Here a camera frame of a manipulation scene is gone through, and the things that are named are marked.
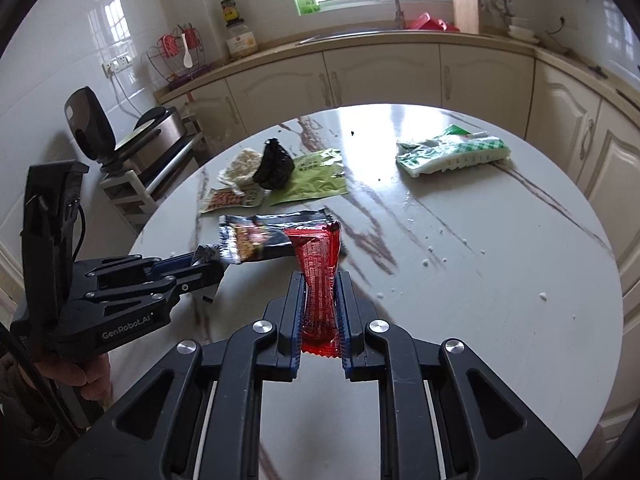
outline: white marble surface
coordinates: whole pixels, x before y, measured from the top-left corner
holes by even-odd
[[[503,138],[511,168],[411,179],[396,166],[397,137],[435,136],[448,124]],[[340,267],[361,295],[414,337],[464,340],[578,454],[616,374],[622,295],[604,231],[568,177],[526,142],[460,114],[341,108],[275,126],[217,156],[162,204],[132,252],[165,258],[216,242],[218,216],[197,216],[198,198],[222,187],[216,175],[241,149],[261,150],[270,137],[294,155],[340,148],[349,193],[226,212],[329,208],[348,250]],[[171,325],[111,353],[116,398],[180,340],[205,344],[260,319],[296,269],[294,258],[231,266],[212,305],[187,295]],[[339,360],[304,354],[294,383],[264,386],[262,478],[377,478],[379,430],[377,385],[349,383]]]

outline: electrical outlet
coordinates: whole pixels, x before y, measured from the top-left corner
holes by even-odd
[[[578,30],[578,17],[573,9],[565,9],[562,12],[564,16],[564,26],[572,30]]]
[[[111,79],[114,74],[120,73],[123,70],[131,67],[132,65],[133,60],[127,52],[126,54],[121,54],[118,57],[114,57],[110,61],[105,61],[102,64],[102,69],[104,70],[104,75],[107,76],[108,79]]]

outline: wire dish rack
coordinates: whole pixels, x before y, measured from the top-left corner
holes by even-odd
[[[193,60],[191,68],[185,67],[183,63],[186,49],[189,50]],[[191,23],[178,25],[171,34],[165,34],[158,39],[155,46],[150,46],[146,50],[146,56],[156,72],[167,81],[170,91],[210,70],[200,33]]]

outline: human hand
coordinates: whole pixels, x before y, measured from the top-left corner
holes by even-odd
[[[80,394],[86,400],[105,400],[111,397],[111,365],[108,354],[102,354],[81,365],[64,361],[57,355],[50,354],[34,364],[44,377],[69,386],[80,387]],[[22,368],[20,368],[20,374],[24,382],[31,388],[35,388]]]

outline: metal screw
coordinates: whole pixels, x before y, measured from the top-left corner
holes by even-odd
[[[261,319],[254,323],[254,332],[258,334],[266,334],[267,332],[271,332],[271,330],[273,330],[273,325],[266,319]]]
[[[462,354],[465,351],[465,344],[457,339],[449,339],[444,343],[444,348],[451,354]]]
[[[175,349],[178,351],[178,354],[186,355],[193,354],[197,347],[198,345],[195,342],[187,339],[187,341],[180,341]]]
[[[376,334],[382,334],[389,330],[389,323],[383,319],[374,319],[369,323],[369,329]]]

